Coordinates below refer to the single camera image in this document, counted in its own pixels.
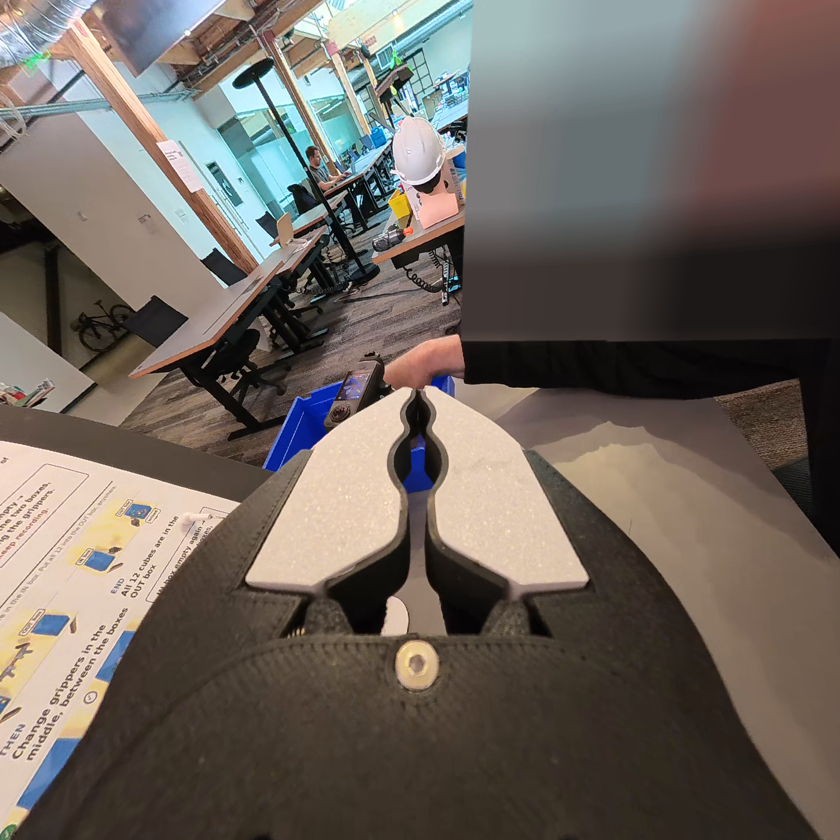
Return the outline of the pink mannequin head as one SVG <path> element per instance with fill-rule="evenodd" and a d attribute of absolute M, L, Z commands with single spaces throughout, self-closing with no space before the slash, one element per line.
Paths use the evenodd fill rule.
<path fill-rule="evenodd" d="M 458 195 L 445 175 L 441 176 L 432 192 L 420 192 L 414 185 L 404 185 L 404 191 L 413 218 L 424 229 L 429 229 L 459 213 Z"/>

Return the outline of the wooden office desk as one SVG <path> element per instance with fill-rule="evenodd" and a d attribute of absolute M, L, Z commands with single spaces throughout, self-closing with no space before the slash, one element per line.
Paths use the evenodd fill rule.
<path fill-rule="evenodd" d="M 291 220 L 291 216 L 286 213 L 280 219 L 269 223 L 269 233 L 275 234 L 270 246 L 288 254 L 297 253 L 310 246 L 311 242 L 320 236 L 318 230 L 321 223 L 329 219 L 329 211 L 321 204 L 295 220 Z"/>
<path fill-rule="evenodd" d="M 321 346 L 328 330 L 308 333 L 290 311 L 284 310 L 279 332 L 290 351 L 261 369 L 254 366 L 249 355 L 237 352 L 236 344 L 241 343 L 252 322 L 277 294 L 280 279 L 294 275 L 298 269 L 309 268 L 319 251 L 317 239 L 301 240 L 299 248 L 284 248 L 270 255 L 246 278 L 217 290 L 196 314 L 156 346 L 129 377 L 139 379 L 157 372 L 181 371 L 189 382 L 203 388 L 239 422 L 227 436 L 228 440 L 281 426 L 285 414 L 259 421 L 245 407 L 247 391 L 263 384 L 283 394 L 284 388 L 267 380 L 264 374 L 279 366 L 289 370 L 286 362 L 294 355 Z"/>
<path fill-rule="evenodd" d="M 466 211 L 461 209 L 458 214 L 444 222 L 424 229 L 415 219 L 409 225 L 413 226 L 413 234 L 403 243 L 382 254 L 373 253 L 373 262 L 381 265 L 391 262 L 395 268 L 404 269 L 409 280 L 414 285 L 429 293 L 439 294 L 441 302 L 446 307 L 452 299 L 451 280 L 455 280 L 455 290 L 463 286 L 464 267 L 464 225 Z M 408 267 L 417 262 L 422 255 L 431 255 L 441 249 L 441 281 L 432 287 L 425 281 L 419 282 L 418 277 L 408 271 Z"/>

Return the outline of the black bicycle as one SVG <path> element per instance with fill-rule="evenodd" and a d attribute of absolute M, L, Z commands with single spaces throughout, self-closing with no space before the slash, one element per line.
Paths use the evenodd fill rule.
<path fill-rule="evenodd" d="M 77 334 L 84 348 L 100 354 L 109 351 L 128 334 L 125 324 L 135 314 L 135 310 L 123 303 L 106 308 L 102 300 L 97 300 L 95 306 L 99 313 L 90 315 L 81 312 L 70 322 L 70 329 Z"/>

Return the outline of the white hard hat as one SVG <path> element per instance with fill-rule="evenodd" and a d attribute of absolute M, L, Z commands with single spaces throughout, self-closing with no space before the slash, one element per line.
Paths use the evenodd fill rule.
<path fill-rule="evenodd" d="M 429 121 L 405 116 L 392 140 L 394 171 L 405 185 L 420 186 L 431 182 L 445 162 L 445 146 Z"/>

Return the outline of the white paper notice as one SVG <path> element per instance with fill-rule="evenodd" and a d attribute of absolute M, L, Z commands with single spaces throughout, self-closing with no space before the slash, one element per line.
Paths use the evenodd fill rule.
<path fill-rule="evenodd" d="M 169 162 L 174 173 L 181 179 L 189 193 L 197 193 L 204 189 L 201 176 L 197 172 L 190 157 L 185 153 L 181 145 L 174 140 L 165 140 L 157 143 L 158 148 Z"/>

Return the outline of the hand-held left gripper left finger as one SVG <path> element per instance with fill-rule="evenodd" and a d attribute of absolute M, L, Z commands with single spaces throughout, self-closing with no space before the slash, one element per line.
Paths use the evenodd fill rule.
<path fill-rule="evenodd" d="M 403 635 L 389 613 L 410 565 L 403 480 L 418 393 L 402 388 L 342 423 L 245 501 L 253 539 L 245 587 L 301 602 L 330 599 L 353 630 Z"/>

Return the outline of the silver ventilation duct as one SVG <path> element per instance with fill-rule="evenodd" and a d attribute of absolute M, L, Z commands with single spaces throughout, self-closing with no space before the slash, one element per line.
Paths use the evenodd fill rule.
<path fill-rule="evenodd" d="M 94 4 L 93 1 L 2 1 L 1 68 L 43 54 Z"/>

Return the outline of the wooden pillar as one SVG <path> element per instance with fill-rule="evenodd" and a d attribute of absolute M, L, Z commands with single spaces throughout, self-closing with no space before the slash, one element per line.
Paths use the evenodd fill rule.
<path fill-rule="evenodd" d="M 165 134 L 81 18 L 68 27 L 61 43 L 227 257 L 242 270 L 254 270 L 250 250 L 203 188 L 191 192 L 161 147 L 171 145 Z"/>

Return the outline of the person's right hand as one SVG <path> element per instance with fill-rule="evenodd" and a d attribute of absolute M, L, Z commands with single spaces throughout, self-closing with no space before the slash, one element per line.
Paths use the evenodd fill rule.
<path fill-rule="evenodd" d="M 451 375 L 462 380 L 465 357 L 457 334 L 425 341 L 389 362 L 383 381 L 395 390 L 422 390 L 437 376 Z"/>

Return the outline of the blue plastic bin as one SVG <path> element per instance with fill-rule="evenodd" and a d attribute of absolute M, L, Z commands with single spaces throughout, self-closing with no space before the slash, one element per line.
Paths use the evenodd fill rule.
<path fill-rule="evenodd" d="M 298 452 L 311 449 L 325 436 L 327 430 L 323 422 L 340 387 L 341 382 L 335 382 L 312 391 L 310 396 L 294 400 L 269 450 L 264 469 L 278 471 Z M 430 490 L 433 481 L 425 469 L 425 439 L 422 435 L 412 439 L 411 458 L 411 471 L 403 482 L 406 493 Z"/>

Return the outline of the black office chair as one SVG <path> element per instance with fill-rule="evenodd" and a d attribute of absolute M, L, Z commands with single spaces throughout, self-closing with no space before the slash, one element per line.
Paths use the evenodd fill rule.
<path fill-rule="evenodd" d="M 123 327 L 158 348 L 187 321 L 187 316 L 153 296 L 141 310 L 125 320 Z M 239 404 L 244 403 L 250 387 L 258 388 L 260 385 L 272 387 L 279 395 L 284 395 L 286 388 L 259 375 L 256 365 L 250 360 L 250 354 L 257 349 L 262 337 L 259 329 L 247 329 L 236 341 L 224 340 L 217 348 L 197 351 L 177 363 L 166 365 L 161 372 L 179 370 L 190 383 L 202 388 L 206 388 L 209 382 L 221 385 L 228 377 L 232 378 L 237 384 L 230 395 L 236 397 Z"/>
<path fill-rule="evenodd" d="M 214 248 L 206 257 L 201 258 L 201 262 L 225 287 L 234 286 L 248 275 L 218 248 Z"/>

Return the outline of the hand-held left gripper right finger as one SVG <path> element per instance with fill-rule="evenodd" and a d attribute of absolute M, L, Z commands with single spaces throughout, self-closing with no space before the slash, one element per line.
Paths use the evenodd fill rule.
<path fill-rule="evenodd" d="M 425 568 L 450 636 L 477 635 L 498 604 L 590 583 L 526 451 L 487 416 L 420 392 L 427 466 Z"/>

